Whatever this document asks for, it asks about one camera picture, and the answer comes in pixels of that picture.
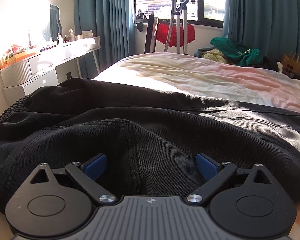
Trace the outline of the black pants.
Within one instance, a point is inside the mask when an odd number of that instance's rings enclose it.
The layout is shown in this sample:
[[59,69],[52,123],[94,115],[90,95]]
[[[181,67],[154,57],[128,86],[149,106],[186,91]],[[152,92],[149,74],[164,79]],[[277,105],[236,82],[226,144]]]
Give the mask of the black pants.
[[186,196],[203,184],[198,153],[264,164],[300,201],[300,113],[88,79],[42,87],[0,117],[0,211],[40,163],[103,153],[111,193]]

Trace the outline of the pastel bed sheet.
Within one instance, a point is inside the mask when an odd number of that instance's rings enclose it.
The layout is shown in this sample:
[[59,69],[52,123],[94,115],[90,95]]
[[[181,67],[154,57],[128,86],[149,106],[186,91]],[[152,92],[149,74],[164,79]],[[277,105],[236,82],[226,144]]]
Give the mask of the pastel bed sheet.
[[300,81],[278,72],[218,63],[190,55],[149,53],[126,57],[96,81],[254,103],[300,113]]

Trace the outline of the white drawer cabinet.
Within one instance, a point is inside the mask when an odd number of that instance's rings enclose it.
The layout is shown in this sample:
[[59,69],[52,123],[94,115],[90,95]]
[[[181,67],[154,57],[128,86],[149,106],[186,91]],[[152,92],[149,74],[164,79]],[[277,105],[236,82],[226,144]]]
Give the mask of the white drawer cabinet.
[[39,54],[0,70],[4,84],[2,92],[8,106],[44,86],[58,84],[57,74],[50,56]]

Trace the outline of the white vanity desk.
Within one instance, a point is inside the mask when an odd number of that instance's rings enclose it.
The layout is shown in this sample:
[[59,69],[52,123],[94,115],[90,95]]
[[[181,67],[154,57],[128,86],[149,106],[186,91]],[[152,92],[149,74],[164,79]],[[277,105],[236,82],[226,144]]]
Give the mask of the white vanity desk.
[[51,66],[56,67],[72,59],[99,50],[100,48],[100,38],[93,37],[64,43],[61,46],[45,50],[28,58],[31,74],[34,75],[37,72],[42,72]]

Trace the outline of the yellow knitted garment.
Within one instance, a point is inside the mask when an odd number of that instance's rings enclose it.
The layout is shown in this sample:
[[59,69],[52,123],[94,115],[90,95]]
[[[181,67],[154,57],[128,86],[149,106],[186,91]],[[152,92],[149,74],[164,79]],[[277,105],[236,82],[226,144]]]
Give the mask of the yellow knitted garment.
[[219,62],[219,63],[227,63],[227,57],[217,48],[214,48],[209,51],[201,52],[200,56],[204,59],[208,59],[211,61]]

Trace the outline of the green garment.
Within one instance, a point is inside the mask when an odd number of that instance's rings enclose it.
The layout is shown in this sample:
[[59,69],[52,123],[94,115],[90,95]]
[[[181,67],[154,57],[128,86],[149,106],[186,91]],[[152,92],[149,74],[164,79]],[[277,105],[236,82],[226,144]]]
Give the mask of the green garment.
[[263,55],[259,49],[249,49],[241,43],[233,42],[229,38],[214,37],[210,44],[221,51],[233,63],[241,67],[258,65],[263,60]]

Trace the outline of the brown paper bag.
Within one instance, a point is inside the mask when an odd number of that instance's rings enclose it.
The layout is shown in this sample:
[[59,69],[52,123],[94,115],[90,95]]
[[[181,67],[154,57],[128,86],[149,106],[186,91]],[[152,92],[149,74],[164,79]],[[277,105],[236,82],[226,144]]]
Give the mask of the brown paper bag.
[[288,56],[283,55],[281,63],[283,65],[283,74],[290,75],[292,73],[300,74],[300,60],[298,54]]

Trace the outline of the orange box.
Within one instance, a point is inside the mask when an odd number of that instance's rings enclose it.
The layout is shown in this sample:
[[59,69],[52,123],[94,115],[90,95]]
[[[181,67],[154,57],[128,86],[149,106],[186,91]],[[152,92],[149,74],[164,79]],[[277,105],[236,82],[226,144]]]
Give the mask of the orange box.
[[14,63],[22,61],[22,60],[24,60],[24,59],[26,59],[28,57],[31,57],[33,55],[36,55],[36,54],[37,54],[37,52],[35,52],[35,51],[33,51],[33,52],[31,52],[31,51],[23,51],[21,53],[14,54],[12,56],[8,56],[7,55],[7,56],[5,56],[5,57],[2,58],[0,69],[8,67],[8,66],[10,66],[10,65],[12,65]]

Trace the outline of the teal framed mirror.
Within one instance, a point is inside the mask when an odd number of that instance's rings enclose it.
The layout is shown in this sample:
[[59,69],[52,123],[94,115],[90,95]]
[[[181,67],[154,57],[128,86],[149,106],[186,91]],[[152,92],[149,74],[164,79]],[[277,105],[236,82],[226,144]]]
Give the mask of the teal framed mirror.
[[62,25],[60,21],[60,9],[56,5],[50,5],[50,31],[53,41],[58,40],[58,36],[62,35]]

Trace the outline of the red garment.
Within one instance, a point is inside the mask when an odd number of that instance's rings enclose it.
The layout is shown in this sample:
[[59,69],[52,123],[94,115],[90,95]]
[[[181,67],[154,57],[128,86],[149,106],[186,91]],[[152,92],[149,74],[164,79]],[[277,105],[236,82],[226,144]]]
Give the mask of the red garment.
[[[168,31],[169,31],[170,23],[167,21],[162,21],[158,25],[157,29],[157,40],[163,44],[166,44]],[[195,37],[195,28],[191,24],[187,24],[187,42],[191,43],[196,39]],[[183,26],[180,27],[180,46],[184,45],[184,33],[183,33]],[[169,47],[176,47],[177,46],[177,26],[176,24],[173,25],[171,38],[169,42]]]

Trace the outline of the black folded board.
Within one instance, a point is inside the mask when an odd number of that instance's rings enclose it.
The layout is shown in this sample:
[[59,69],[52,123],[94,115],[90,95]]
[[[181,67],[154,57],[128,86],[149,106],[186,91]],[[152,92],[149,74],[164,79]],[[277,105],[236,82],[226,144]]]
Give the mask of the black folded board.
[[154,53],[157,42],[157,29],[158,29],[158,18],[154,15],[150,15],[147,25],[147,33],[145,40],[145,51],[144,53]]

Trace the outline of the right teal curtain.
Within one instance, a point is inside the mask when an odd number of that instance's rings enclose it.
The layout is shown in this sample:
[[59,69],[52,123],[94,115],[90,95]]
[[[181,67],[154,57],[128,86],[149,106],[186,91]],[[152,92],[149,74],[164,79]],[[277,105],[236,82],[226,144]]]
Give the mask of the right teal curtain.
[[223,37],[277,60],[300,55],[300,0],[225,0]]

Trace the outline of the teal curtain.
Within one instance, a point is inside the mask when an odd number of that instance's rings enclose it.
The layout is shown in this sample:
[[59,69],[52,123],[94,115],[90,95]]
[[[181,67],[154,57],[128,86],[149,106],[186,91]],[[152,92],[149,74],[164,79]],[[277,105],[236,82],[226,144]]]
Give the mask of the teal curtain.
[[101,48],[79,58],[81,76],[94,79],[100,71],[136,53],[132,0],[75,0],[75,34],[91,30]]
[[300,0],[225,0],[223,37],[277,60],[300,55]]

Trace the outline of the left teal curtain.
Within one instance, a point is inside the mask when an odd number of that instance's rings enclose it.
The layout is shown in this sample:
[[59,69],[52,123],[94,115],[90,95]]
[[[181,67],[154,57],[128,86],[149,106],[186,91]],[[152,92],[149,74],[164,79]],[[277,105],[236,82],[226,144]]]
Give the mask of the left teal curtain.
[[132,0],[75,0],[75,34],[91,30],[101,48],[79,58],[81,76],[94,79],[100,71],[136,53]]

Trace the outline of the garment steamer stand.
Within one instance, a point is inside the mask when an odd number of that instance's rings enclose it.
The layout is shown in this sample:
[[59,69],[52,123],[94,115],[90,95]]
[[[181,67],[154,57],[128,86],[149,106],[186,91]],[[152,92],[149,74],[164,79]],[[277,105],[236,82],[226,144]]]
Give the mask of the garment steamer stand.
[[183,26],[184,33],[184,45],[183,45],[183,54],[188,54],[188,42],[187,42],[187,4],[189,2],[195,2],[196,0],[171,0],[171,18],[169,20],[170,26],[168,31],[168,37],[165,44],[164,52],[168,51],[168,45],[171,38],[172,28],[174,25],[174,21],[177,26],[177,46],[176,52],[177,54],[181,54],[181,46],[180,46],[180,27]]

